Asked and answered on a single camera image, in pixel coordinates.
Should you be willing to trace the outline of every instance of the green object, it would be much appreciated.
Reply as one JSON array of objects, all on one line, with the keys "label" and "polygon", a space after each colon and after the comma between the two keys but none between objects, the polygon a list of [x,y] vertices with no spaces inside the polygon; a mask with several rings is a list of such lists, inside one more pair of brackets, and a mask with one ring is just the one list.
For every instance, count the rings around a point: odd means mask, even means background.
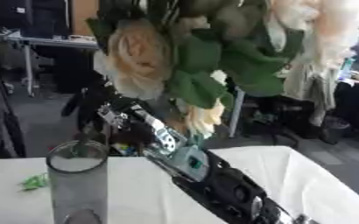
[{"label": "green object", "polygon": [[271,96],[283,90],[274,75],[286,62],[286,58],[266,56],[249,40],[240,39],[224,49],[221,68],[247,94]]},{"label": "green object", "polygon": [[40,175],[32,176],[32,177],[26,179],[25,181],[20,183],[20,185],[22,186],[23,191],[25,191],[25,192],[32,191],[32,190],[36,190],[41,187],[48,186],[49,178],[47,177],[47,173],[42,173]]},{"label": "green object", "polygon": [[231,110],[234,106],[234,96],[227,92],[221,98],[221,103],[227,110]]},{"label": "green object", "polygon": [[110,35],[114,32],[114,29],[110,24],[105,23],[97,18],[87,19],[87,24],[89,29],[91,29],[91,31],[94,33],[99,48],[101,48],[104,53],[108,54],[109,38]]},{"label": "green object", "polygon": [[212,73],[219,65],[222,46],[216,41],[204,41],[195,36],[188,37],[178,48],[179,64],[177,69],[198,73]]},{"label": "green object", "polygon": [[167,86],[172,96],[203,109],[211,109],[216,100],[227,93],[226,88],[211,78],[208,72],[186,73],[177,70]]}]

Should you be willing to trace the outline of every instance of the cream rose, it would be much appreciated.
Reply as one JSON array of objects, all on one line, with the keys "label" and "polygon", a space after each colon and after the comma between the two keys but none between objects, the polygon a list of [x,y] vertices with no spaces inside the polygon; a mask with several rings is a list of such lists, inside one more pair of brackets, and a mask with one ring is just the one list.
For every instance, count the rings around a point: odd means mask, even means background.
[{"label": "cream rose", "polygon": [[109,38],[110,75],[117,91],[131,98],[158,98],[170,78],[170,50],[146,19],[120,21]]},{"label": "cream rose", "polygon": [[[218,70],[211,74],[215,80],[222,85],[226,85],[227,75]],[[204,139],[212,136],[215,132],[215,125],[222,123],[222,114],[224,106],[221,100],[216,100],[216,103],[211,109],[198,108],[193,105],[186,105],[183,101],[177,103],[179,110],[187,113],[185,117],[185,124],[192,135],[202,134]]]},{"label": "cream rose", "polygon": [[269,0],[269,12],[266,14],[265,26],[272,45],[279,52],[286,44],[284,27],[293,30],[308,30],[311,23],[319,16],[320,0]]}]

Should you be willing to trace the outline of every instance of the white tablecloth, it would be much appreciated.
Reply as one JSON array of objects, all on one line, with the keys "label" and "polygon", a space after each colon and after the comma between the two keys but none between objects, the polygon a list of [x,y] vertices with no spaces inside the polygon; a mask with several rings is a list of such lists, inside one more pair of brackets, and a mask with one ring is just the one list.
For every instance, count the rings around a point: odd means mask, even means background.
[{"label": "white tablecloth", "polygon": [[[292,215],[321,224],[359,224],[359,196],[311,160],[286,147],[217,150]],[[46,171],[43,158],[0,160],[0,224],[53,224],[48,188],[18,183]],[[109,223],[223,223],[142,157],[109,159]]]}]

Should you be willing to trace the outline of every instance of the robotic arm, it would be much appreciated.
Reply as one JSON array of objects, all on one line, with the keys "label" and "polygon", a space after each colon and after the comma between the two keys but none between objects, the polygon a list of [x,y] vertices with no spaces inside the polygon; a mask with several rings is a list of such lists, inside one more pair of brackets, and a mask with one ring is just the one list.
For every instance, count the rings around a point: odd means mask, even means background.
[{"label": "robotic arm", "polygon": [[263,188],[227,161],[210,150],[189,145],[184,136],[165,126],[137,101],[109,92],[97,109],[103,121],[115,129],[125,128],[132,120],[145,124],[153,140],[143,150],[144,155],[166,171],[177,187],[222,220],[229,224],[316,223],[305,215],[293,219],[268,198]]}]

